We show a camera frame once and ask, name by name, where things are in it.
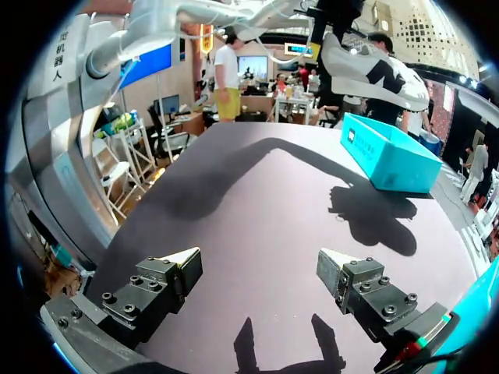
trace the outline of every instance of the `chair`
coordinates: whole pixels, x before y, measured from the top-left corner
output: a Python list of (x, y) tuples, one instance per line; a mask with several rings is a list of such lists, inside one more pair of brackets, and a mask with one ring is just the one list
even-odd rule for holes
[[(111, 165), (107, 174), (101, 178), (101, 185), (102, 188), (104, 188), (104, 190), (108, 189), (108, 191), (106, 192), (106, 197), (108, 198), (108, 202), (111, 205), (112, 208), (111, 212), (115, 219), (115, 223), (118, 224), (118, 220), (116, 219), (114, 211), (118, 212), (120, 216), (126, 219), (126, 215), (122, 212), (122, 208), (126, 200), (128, 200), (128, 198), (132, 195), (132, 193), (135, 191), (135, 188), (139, 188), (142, 192), (146, 192), (146, 190), (143, 189), (139, 181), (137, 181), (130, 174), (129, 162), (118, 160), (116, 155), (112, 153), (108, 144), (103, 139), (94, 139), (94, 141), (92, 142), (92, 152), (94, 154), (94, 159), (97, 162), (97, 166), (99, 167), (101, 174), (106, 172), (105, 168), (107, 167), (107, 163), (100, 161), (99, 155), (101, 155), (105, 151), (109, 152), (109, 154), (111, 155), (111, 158), (113, 160), (113, 165)], [(115, 202), (113, 202), (111, 201), (112, 187), (116, 183), (116, 181), (118, 181), (123, 176), (125, 177), (125, 181), (123, 183), (122, 193), (118, 197), (118, 199), (116, 199)], [(129, 192), (126, 192), (125, 188), (126, 186), (129, 185), (129, 180), (133, 182), (135, 185), (133, 186), (132, 189), (130, 189)]]
[(176, 126), (181, 126), (182, 123), (172, 123), (165, 126), (163, 129), (163, 124), (161, 123), (154, 106), (151, 105), (147, 111), (149, 112), (150, 119), (153, 122), (154, 133), (150, 134), (149, 144), (153, 150), (153, 155), (156, 158), (167, 158), (168, 157), (168, 146), (166, 144), (166, 136), (168, 137), (168, 143), (170, 149), (172, 150), (172, 156), (180, 154), (188, 146), (190, 146), (197, 136), (191, 135), (187, 132), (174, 133), (174, 128)]

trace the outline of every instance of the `white table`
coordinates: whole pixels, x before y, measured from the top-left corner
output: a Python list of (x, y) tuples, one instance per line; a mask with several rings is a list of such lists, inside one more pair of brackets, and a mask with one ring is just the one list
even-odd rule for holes
[(310, 120), (310, 103), (312, 102), (312, 99), (308, 97), (282, 97), (282, 96), (277, 96), (275, 98), (275, 114), (274, 114), (274, 120), (276, 122), (279, 122), (279, 105), (280, 104), (298, 104), (298, 105), (304, 105), (306, 108), (305, 111), (305, 125), (309, 124)]

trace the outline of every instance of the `sign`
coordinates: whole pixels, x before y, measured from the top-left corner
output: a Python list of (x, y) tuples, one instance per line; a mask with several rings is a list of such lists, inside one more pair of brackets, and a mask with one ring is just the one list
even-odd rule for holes
[(55, 35), (30, 77), (28, 99), (43, 96), (80, 76), (84, 64), (78, 64), (78, 59), (84, 52), (89, 25), (90, 17), (80, 14)]
[(201, 25), (200, 36), (210, 34), (201, 38), (201, 51), (207, 55), (213, 49), (213, 25)]
[[(305, 44), (284, 43), (284, 54), (291, 56), (300, 56), (306, 50)], [(303, 57), (312, 58), (312, 48), (309, 48)]]

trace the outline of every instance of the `desk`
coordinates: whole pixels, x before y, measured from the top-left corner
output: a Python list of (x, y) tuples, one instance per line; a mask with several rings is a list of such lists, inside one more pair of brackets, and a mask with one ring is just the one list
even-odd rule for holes
[(274, 113), (274, 120), (276, 122), (279, 122), (279, 104), (298, 104), (298, 105), (304, 105), (306, 110), (305, 110), (305, 122), (303, 123), (304, 125), (309, 124), (309, 119), (310, 119), (310, 103), (312, 102), (312, 99), (309, 99), (308, 97), (279, 97), (277, 96), (275, 98), (275, 113)]
[(199, 136), (204, 132), (204, 120), (203, 120), (203, 115), (201, 113), (191, 113), (189, 115), (186, 115), (189, 119), (186, 120), (177, 120), (174, 121), (170, 126), (176, 125), (178, 123), (182, 123), (179, 126), (176, 126), (175, 133), (178, 132), (187, 132), (188, 134), (196, 135)]
[(316, 126), (213, 126), (138, 202), (89, 298), (100, 305), (147, 256), (198, 245), (203, 276), (140, 353), (189, 374), (258, 372), (253, 350), (262, 374), (290, 365), (372, 372), (384, 349), (320, 282), (321, 247), (374, 257), (394, 284), (418, 294), (422, 311), (436, 301), (454, 306), (475, 275), (436, 200), (377, 191), (339, 140), (339, 131)]
[(274, 99), (270, 96), (241, 96), (241, 106), (246, 105), (248, 112), (262, 111), (269, 115)]

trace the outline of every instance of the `person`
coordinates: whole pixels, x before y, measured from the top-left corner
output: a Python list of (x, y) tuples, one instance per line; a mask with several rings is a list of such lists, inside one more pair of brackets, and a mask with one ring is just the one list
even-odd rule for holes
[(489, 164), (489, 145), (488, 141), (476, 148), (475, 157), (473, 158), (473, 163), (471, 164), (471, 169), (469, 169), (469, 178), (465, 185), (462, 187), (460, 199), (465, 205), (469, 204), (472, 194), (475, 192), (478, 183), (483, 180), (483, 171), (487, 168)]
[[(387, 55), (393, 54), (393, 42), (387, 34), (375, 32), (369, 34), (367, 38), (374, 47), (380, 49)], [(398, 116), (402, 115), (401, 130), (403, 132), (408, 132), (410, 112), (403, 111), (398, 105), (379, 99), (369, 99), (367, 102), (367, 111), (370, 113), (370, 118), (393, 126), (396, 125)]]
[(271, 90), (274, 93), (273, 96), (276, 97), (279, 91), (284, 92), (285, 88), (286, 88), (286, 76), (280, 72), (275, 77), (275, 83), (271, 87)]
[(233, 122), (241, 112), (239, 94), (238, 63), (235, 51), (242, 48), (244, 42), (235, 34), (229, 34), (225, 46), (215, 54), (215, 90), (220, 122)]
[(345, 113), (360, 115), (362, 113), (361, 104), (362, 101), (360, 100), (360, 97), (345, 95), (343, 97), (343, 115)]
[[(272, 85), (272, 97), (276, 98), (279, 94), (284, 94), (286, 90), (286, 79), (287, 77), (281, 72), (275, 77), (275, 83)], [(274, 117), (274, 111), (271, 113), (271, 118)], [(279, 122), (288, 122), (288, 105), (279, 105)]]
[(319, 85), (320, 85), (320, 80), (319, 76), (317, 75), (317, 70), (316, 69), (310, 70), (308, 92), (311, 92), (312, 94), (316, 93), (319, 90)]
[(303, 89), (306, 92), (306, 89), (309, 86), (309, 72), (303, 63), (298, 64), (298, 74), (299, 78), (302, 80)]
[(463, 152), (461, 158), (462, 158), (462, 174), (465, 176), (466, 179), (469, 178), (469, 171), (468, 169), (471, 167), (473, 163), (473, 158), (475, 156), (473, 146), (468, 146), (466, 147), (465, 151)]
[(402, 118), (402, 128), (407, 129), (407, 133), (413, 139), (418, 140), (419, 134), (421, 133), (421, 128), (424, 125), (424, 128), (428, 132), (433, 132), (431, 128), (430, 120), (428, 119), (428, 113), (425, 111), (420, 111), (417, 113), (405, 112)]

